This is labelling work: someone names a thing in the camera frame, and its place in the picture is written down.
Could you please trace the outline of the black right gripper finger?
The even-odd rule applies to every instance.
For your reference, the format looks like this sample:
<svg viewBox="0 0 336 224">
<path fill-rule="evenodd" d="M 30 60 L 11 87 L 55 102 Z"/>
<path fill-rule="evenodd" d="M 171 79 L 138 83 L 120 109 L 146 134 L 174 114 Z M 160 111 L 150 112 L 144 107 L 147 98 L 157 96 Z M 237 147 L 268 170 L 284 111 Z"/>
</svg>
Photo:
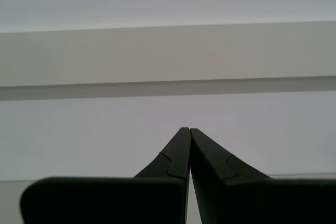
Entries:
<svg viewBox="0 0 336 224">
<path fill-rule="evenodd" d="M 202 223 L 335 223 L 334 179 L 276 179 L 191 129 Z"/>
<path fill-rule="evenodd" d="M 49 177 L 20 198 L 24 223 L 186 223 L 191 133 L 178 130 L 132 178 Z"/>
</svg>

